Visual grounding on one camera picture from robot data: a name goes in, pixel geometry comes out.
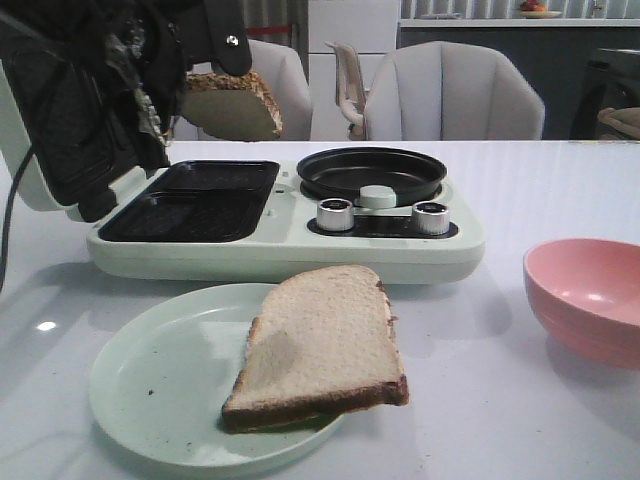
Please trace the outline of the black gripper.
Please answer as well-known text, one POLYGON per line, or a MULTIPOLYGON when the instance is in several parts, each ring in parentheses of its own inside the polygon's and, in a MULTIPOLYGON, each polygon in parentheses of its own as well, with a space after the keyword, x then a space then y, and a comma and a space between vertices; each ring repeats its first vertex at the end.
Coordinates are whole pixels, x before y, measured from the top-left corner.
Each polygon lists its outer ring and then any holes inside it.
MULTIPOLYGON (((185 90, 178 20, 196 1, 4 1, 3 24, 38 51, 96 80, 131 135, 143 168, 167 165, 165 137, 185 90)), ((242 76, 252 67, 240 3, 205 0, 208 58, 215 70, 242 76)))

